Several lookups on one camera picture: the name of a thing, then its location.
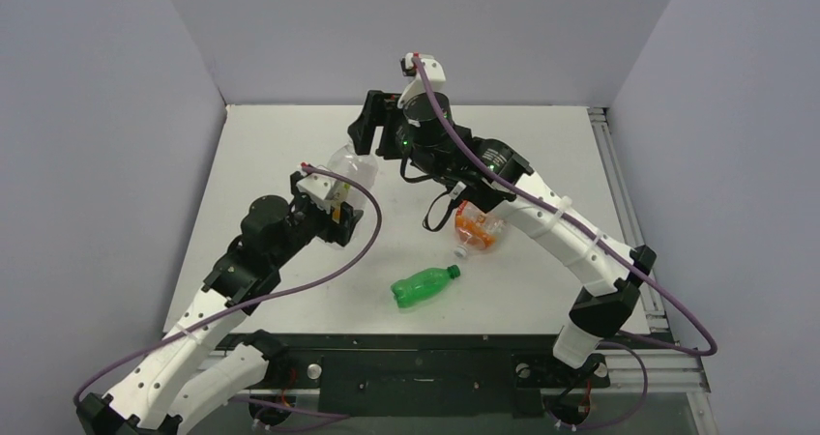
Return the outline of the green plastic bottle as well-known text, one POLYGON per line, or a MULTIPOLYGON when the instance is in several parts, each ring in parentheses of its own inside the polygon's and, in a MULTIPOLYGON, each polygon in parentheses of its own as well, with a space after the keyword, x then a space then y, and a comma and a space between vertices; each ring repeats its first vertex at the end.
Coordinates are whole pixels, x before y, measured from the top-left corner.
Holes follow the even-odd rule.
POLYGON ((408 308, 440 294, 460 276, 461 271, 457 265, 428 268, 397 280, 391 285, 391 292, 399 308, 408 308))

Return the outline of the clear square plastic bottle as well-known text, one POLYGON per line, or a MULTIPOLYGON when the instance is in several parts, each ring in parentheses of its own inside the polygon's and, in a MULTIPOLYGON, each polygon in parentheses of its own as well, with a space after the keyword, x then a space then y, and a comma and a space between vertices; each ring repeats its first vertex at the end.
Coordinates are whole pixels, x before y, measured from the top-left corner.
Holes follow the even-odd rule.
POLYGON ((358 155, 352 142, 348 142, 336 150, 328 160, 327 167, 336 174, 360 184, 367 190, 372 190, 378 175, 376 157, 374 155, 358 155))

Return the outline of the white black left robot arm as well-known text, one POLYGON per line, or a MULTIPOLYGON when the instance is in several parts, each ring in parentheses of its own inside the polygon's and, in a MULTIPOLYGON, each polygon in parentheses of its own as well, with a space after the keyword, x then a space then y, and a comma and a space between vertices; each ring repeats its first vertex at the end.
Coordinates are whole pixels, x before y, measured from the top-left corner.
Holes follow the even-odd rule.
POLYGON ((217 364, 199 366, 264 302, 308 290, 278 290, 281 269, 313 240, 345 247, 370 186, 324 167, 303 165, 290 177, 291 197, 254 200, 239 235, 216 261, 177 322, 155 345, 110 365, 135 368, 102 393, 84 383, 73 404, 87 434, 187 434, 235 394, 255 384, 281 384, 288 373, 282 345, 252 333, 217 364))

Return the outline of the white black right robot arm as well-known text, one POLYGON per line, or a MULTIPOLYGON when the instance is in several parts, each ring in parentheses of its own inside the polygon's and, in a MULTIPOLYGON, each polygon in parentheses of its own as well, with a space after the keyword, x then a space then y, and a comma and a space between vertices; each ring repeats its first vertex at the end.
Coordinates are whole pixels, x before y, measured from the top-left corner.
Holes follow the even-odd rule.
POLYGON ((424 94, 406 102, 397 93, 370 90, 348 127, 354 150, 419 169, 410 183, 436 182, 455 209, 468 201, 500 218, 553 255, 581 290, 552 351, 547 375, 568 384, 599 343, 622 329, 657 260, 648 246, 628 246, 594 227, 555 193, 530 162, 505 142, 476 136, 466 127, 442 126, 424 94))

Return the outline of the orange label plastic bottle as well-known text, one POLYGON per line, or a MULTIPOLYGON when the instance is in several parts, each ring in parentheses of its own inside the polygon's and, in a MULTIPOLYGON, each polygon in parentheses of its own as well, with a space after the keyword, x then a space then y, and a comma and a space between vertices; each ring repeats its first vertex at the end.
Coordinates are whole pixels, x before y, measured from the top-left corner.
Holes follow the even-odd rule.
POLYGON ((504 238, 507 224, 504 220, 480 210, 469 201, 463 201, 454 217, 457 244, 454 254, 467 258, 473 254, 491 252, 504 238))

